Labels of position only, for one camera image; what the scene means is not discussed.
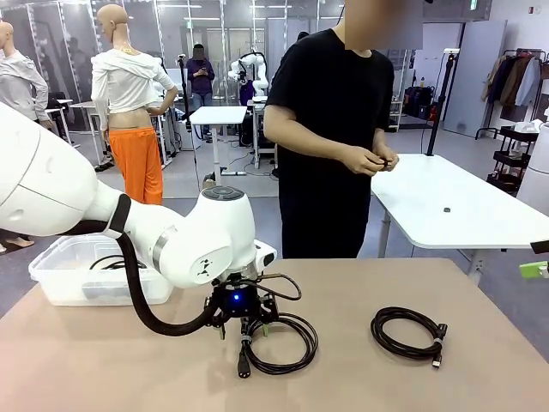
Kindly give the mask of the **person's right hand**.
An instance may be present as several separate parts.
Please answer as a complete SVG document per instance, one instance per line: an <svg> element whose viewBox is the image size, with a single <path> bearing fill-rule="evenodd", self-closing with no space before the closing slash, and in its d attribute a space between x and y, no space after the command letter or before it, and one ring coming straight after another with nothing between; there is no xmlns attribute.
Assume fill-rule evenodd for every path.
<svg viewBox="0 0 549 412"><path fill-rule="evenodd" d="M384 162L371 151L357 147L345 147L341 154L341 162L356 174L365 174L370 177L384 168Z"/></svg>

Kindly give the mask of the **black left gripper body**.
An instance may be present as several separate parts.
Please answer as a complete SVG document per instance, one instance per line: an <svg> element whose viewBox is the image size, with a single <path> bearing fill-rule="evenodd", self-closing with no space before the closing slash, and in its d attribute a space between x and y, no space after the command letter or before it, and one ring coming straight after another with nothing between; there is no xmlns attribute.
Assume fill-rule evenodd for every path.
<svg viewBox="0 0 549 412"><path fill-rule="evenodd" d="M224 282L214 287L205 300L204 309L211 311L207 326L221 327L231 318L247 318L251 322L270 324L275 321L275 297L258 293L257 282Z"/></svg>

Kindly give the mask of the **person's left hand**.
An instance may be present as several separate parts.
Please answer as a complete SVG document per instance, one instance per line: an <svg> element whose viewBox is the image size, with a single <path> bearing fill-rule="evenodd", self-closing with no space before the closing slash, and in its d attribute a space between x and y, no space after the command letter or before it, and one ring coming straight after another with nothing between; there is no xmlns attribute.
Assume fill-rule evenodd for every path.
<svg viewBox="0 0 549 412"><path fill-rule="evenodd" d="M386 144L378 144L374 148L374 154L383 161L383 171L390 172L399 162L398 154Z"/></svg>

